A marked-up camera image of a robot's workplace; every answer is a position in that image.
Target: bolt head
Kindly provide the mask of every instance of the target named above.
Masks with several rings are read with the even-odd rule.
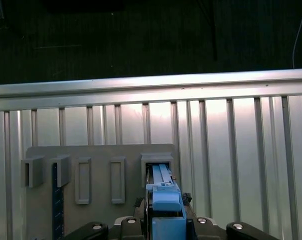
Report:
[[[102,228],[102,226],[100,224],[94,225],[92,227],[93,230],[100,230]]]
[[[234,227],[235,229],[238,229],[238,230],[243,229],[243,226],[242,226],[241,224],[238,224],[238,223],[233,224],[233,227]]]
[[[207,222],[205,218],[198,218],[197,221],[201,224],[205,224]]]

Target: blue object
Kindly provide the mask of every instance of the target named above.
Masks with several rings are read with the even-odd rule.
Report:
[[[153,184],[147,184],[146,189],[152,192],[153,211],[177,212],[177,215],[180,215],[174,217],[153,217],[152,239],[186,240],[187,215],[180,188],[172,180],[172,173],[165,164],[153,165],[152,171]]]

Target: gray bracket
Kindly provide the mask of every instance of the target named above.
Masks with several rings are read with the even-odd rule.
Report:
[[[71,163],[68,155],[59,155],[51,159],[52,164],[57,164],[57,186],[61,188],[71,180]]]
[[[124,156],[112,157],[110,161],[111,202],[113,204],[124,204],[126,202],[125,162],[126,158]]]
[[[174,159],[171,152],[143,152],[141,153],[141,183],[142,188],[146,187],[146,165],[154,163],[166,163],[174,174]]]
[[[74,183],[76,204],[89,204],[91,202],[91,157],[76,159]]]
[[[40,186],[44,182],[44,156],[34,156],[22,160],[25,166],[25,186],[29,188],[35,188]]]

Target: white wire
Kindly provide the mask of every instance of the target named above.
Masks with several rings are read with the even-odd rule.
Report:
[[[297,46],[297,42],[298,42],[301,27],[302,27],[302,18],[301,18],[299,30],[297,31],[297,34],[296,34],[296,37],[295,37],[295,42],[294,42],[293,51],[292,51],[292,68],[293,69],[295,69],[295,53],[296,53],[296,46]]]

